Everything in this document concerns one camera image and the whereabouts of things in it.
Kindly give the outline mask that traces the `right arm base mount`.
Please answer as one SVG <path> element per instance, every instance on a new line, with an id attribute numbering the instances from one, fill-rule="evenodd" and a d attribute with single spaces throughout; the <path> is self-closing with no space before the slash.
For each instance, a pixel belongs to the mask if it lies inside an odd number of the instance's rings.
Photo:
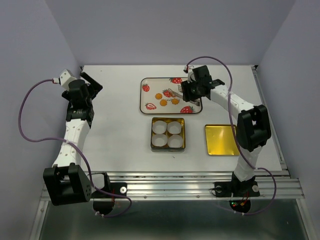
<path id="1" fill-rule="evenodd" d="M 256 181 L 245 190 L 236 190 L 230 181 L 218 181 L 213 183 L 210 191 L 217 198 L 228 198 L 230 208 L 241 214 L 249 213 L 252 206 L 250 198 L 261 195 Z"/>

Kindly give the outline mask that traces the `gold tin lid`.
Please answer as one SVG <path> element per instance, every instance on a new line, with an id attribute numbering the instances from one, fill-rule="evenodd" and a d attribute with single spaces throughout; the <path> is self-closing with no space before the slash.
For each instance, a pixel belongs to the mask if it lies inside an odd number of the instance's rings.
<path id="1" fill-rule="evenodd" d="M 239 150 L 229 124 L 207 124 L 204 127 L 207 153 L 211 156 L 238 156 Z"/>

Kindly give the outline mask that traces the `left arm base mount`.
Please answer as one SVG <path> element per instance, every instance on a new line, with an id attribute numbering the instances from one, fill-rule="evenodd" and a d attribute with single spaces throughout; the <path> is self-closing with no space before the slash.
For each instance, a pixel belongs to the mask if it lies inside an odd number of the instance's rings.
<path id="1" fill-rule="evenodd" d="M 94 186 L 91 199 L 92 208 L 96 216 L 115 218 L 123 215 L 131 202 L 127 199 L 128 184 L 124 181 L 114 182 L 106 172 L 92 174 Z"/>

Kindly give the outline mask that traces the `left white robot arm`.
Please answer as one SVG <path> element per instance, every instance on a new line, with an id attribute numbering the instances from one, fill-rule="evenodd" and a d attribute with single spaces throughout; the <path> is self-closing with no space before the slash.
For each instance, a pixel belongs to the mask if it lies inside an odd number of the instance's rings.
<path id="1" fill-rule="evenodd" d="M 52 167 L 43 172 L 54 206 L 84 203 L 91 198 L 91 182 L 81 168 L 81 152 L 94 119 L 93 99 L 103 88 L 87 73 L 76 78 L 67 69 L 60 74 L 58 83 L 64 88 L 62 97 L 68 101 L 65 134 Z"/>

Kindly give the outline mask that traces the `metal tongs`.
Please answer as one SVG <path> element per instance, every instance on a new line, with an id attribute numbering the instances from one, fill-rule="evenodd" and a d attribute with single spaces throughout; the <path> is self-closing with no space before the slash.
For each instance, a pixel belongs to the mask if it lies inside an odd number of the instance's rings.
<path id="1" fill-rule="evenodd" d="M 179 91 L 178 91 L 178 88 L 177 88 L 177 91 L 173 91 L 171 88 L 169 88 L 168 91 L 169 91 L 172 95 L 175 95 L 175 97 L 183 100 L 183 93 L 179 92 Z"/>

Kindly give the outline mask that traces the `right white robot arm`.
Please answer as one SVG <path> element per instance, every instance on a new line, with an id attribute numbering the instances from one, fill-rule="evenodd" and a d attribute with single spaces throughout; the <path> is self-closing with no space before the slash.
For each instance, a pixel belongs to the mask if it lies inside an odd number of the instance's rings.
<path id="1" fill-rule="evenodd" d="M 215 182 L 213 194 L 219 198 L 250 194 L 259 196 L 255 181 L 256 164 L 263 146 L 272 135 L 267 107 L 247 102 L 220 79 L 212 79 L 206 65 L 185 66 L 183 71 L 187 74 L 187 80 L 181 83 L 182 99 L 192 102 L 206 97 L 224 108 L 228 112 L 232 135 L 239 151 L 231 180 Z"/>

